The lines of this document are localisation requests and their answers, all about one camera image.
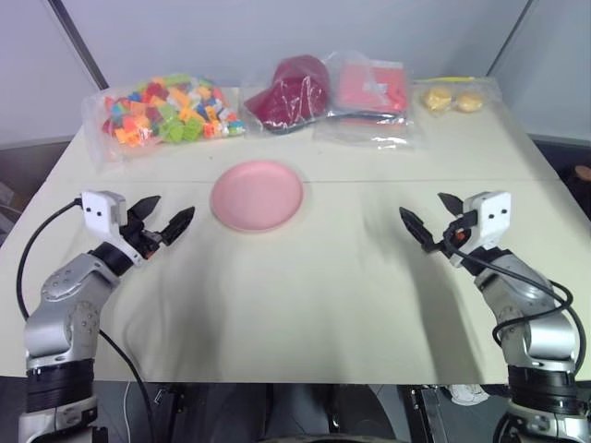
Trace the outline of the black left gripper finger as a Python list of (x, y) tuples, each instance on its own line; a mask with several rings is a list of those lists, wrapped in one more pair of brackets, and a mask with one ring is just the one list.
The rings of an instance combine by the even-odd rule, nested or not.
[(160, 196), (142, 198), (132, 206), (132, 213), (138, 219), (146, 219), (153, 213), (160, 199)]
[(189, 207), (179, 211), (161, 231), (161, 242), (171, 245), (188, 228), (195, 215), (195, 208)]

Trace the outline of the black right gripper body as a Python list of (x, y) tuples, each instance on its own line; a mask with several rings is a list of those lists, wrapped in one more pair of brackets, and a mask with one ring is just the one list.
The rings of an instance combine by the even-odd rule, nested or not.
[(451, 258), (455, 250), (459, 250), (470, 239), (471, 230), (477, 225), (477, 218), (475, 210), (458, 216), (448, 225), (442, 239), (438, 243), (426, 242), (423, 251), (428, 254), (441, 252), (446, 258)]

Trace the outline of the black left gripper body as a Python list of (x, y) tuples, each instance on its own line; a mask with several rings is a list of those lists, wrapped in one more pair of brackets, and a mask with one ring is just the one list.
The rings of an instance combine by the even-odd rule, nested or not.
[(160, 233), (149, 231), (145, 227), (145, 220), (153, 211), (154, 207), (134, 206), (127, 211), (127, 223), (119, 228), (126, 256), (132, 262), (149, 259), (163, 243)]

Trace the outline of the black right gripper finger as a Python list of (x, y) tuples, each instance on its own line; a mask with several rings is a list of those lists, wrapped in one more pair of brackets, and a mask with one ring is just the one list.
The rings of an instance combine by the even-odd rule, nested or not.
[(448, 193), (439, 193), (438, 197), (453, 216), (460, 217), (464, 214), (464, 202), (459, 197)]
[(424, 222), (411, 210), (399, 208), (399, 214), (405, 229), (418, 241), (424, 252), (436, 250), (431, 232), (424, 226)]

